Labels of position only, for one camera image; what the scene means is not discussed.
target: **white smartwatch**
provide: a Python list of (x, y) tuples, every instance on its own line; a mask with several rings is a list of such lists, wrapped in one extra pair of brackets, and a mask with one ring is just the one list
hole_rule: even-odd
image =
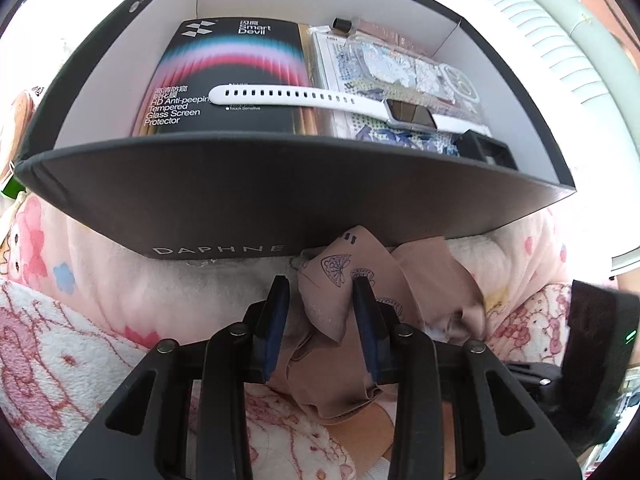
[(491, 136), (486, 126), (431, 112), (422, 105), (394, 99), (375, 101), (368, 97), (284, 85), (219, 85), (209, 92), (215, 105), (308, 106), (361, 114), (385, 122), (392, 128), (431, 133), (436, 130), (463, 134), (467, 130)]

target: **black cap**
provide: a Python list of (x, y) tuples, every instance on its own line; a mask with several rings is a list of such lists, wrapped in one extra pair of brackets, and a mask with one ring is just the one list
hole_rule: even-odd
[(334, 28), (341, 32), (348, 33), (351, 30), (351, 20), (336, 18), (334, 20)]

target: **metal screw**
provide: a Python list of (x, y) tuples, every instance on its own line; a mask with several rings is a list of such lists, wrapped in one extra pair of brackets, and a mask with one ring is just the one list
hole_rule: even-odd
[(486, 349), (486, 345), (477, 339), (470, 339), (466, 342), (466, 347), (472, 354), (481, 354)]
[(409, 337), (412, 333), (414, 333), (414, 329), (405, 323), (396, 325), (395, 331), (396, 335), (400, 337)]
[(162, 339), (162, 341), (158, 343), (156, 349), (161, 354), (168, 354), (169, 352), (172, 352), (177, 346), (178, 343), (174, 339)]
[(229, 327), (229, 333), (235, 336), (244, 335), (247, 333), (248, 330), (249, 330), (248, 326), (240, 322), (233, 323), (233, 325)]

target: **triangular cutout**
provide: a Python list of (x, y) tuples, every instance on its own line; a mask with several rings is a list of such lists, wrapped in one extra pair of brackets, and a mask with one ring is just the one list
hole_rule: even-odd
[(155, 380), (156, 373), (153, 371), (148, 371), (138, 378), (129, 389), (127, 397), (108, 416), (105, 422), (107, 428), (130, 435), (142, 433), (146, 408), (151, 398)]
[(487, 372), (486, 382), (489, 385), (494, 411), (498, 420), (498, 429), (504, 436), (534, 427), (533, 419), (520, 401), (496, 372)]

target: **watch screen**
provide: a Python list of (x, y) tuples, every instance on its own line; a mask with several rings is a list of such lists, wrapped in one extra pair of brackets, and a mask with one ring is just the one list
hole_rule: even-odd
[(431, 128), (436, 127), (430, 111), (428, 111), (425, 106), (412, 105), (411, 103), (396, 101), (395, 99), (387, 99), (386, 104), (389, 106), (391, 116), (396, 121), (421, 124), (422, 126), (430, 126)]

